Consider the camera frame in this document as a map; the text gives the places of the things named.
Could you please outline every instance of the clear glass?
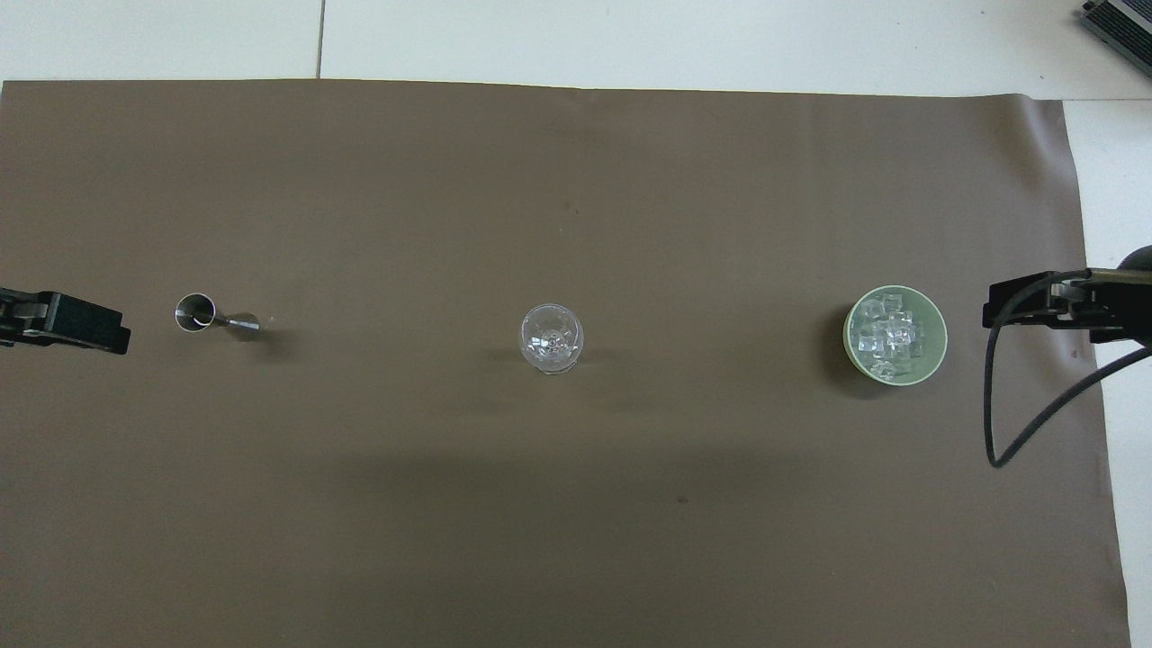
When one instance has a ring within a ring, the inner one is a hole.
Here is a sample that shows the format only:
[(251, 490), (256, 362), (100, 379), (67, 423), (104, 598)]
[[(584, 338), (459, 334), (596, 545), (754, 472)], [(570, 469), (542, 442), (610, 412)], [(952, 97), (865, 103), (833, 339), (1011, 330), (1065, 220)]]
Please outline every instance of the clear glass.
[(584, 329), (576, 314), (545, 303), (528, 311), (520, 325), (520, 352), (545, 374), (563, 374), (576, 364), (584, 349)]

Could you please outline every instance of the black cable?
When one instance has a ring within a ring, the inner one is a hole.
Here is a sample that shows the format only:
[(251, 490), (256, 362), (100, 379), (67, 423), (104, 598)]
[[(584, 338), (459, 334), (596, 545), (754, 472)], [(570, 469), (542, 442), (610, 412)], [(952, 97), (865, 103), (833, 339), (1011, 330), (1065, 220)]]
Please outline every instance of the black cable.
[(1145, 357), (1152, 356), (1152, 348), (1145, 347), (1115, 360), (1097, 369), (1092, 374), (1089, 374), (1075, 385), (1064, 390), (1063, 393), (1048, 404), (1047, 407), (1045, 407), (1028, 423), (1028, 425), (1024, 427), (1024, 430), (1021, 431), (1011, 444), (1008, 445), (1008, 450), (1006, 450), (999, 458), (996, 457), (995, 439), (992, 434), (992, 366), (996, 353), (996, 340), (1000, 338), (1000, 330), (1008, 323), (1008, 319), (1011, 318), (1016, 309), (1020, 308), (1020, 304), (1024, 303), (1024, 300), (1031, 297), (1033, 294), (1047, 289), (1054, 284), (1076, 279), (1087, 279), (1089, 276), (1090, 272), (1086, 270), (1074, 270), (1070, 272), (1058, 272), (1043, 279), (1038, 279), (1021, 288), (1018, 293), (1005, 302), (1005, 306), (1000, 309), (1000, 312), (992, 322), (992, 329), (988, 332), (988, 346), (984, 353), (984, 449), (988, 457), (988, 464), (991, 464), (993, 468), (1002, 468), (1007, 465), (1008, 461), (1016, 455), (1020, 449), (1028, 443), (1028, 439), (1032, 438), (1032, 435), (1034, 435), (1036, 431), (1048, 421), (1048, 419), (1059, 412), (1061, 407), (1084, 392), (1084, 390), (1130, 364), (1135, 364)]

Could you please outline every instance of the white floor tile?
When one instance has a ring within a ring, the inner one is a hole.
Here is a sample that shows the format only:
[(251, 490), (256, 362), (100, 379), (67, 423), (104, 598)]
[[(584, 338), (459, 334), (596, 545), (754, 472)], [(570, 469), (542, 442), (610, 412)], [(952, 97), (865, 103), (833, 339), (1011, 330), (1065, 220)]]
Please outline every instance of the white floor tile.
[(0, 2), (0, 80), (316, 76), (320, 0)]
[(321, 75), (866, 95), (1152, 98), (1078, 0), (328, 0)]
[[(1087, 263), (1115, 268), (1132, 250), (1152, 246), (1152, 101), (1067, 101), (1064, 114)], [(1097, 362), (1136, 348), (1135, 342), (1099, 345)], [(1132, 646), (1146, 647), (1152, 646), (1152, 360), (1107, 378), (1104, 402)]]

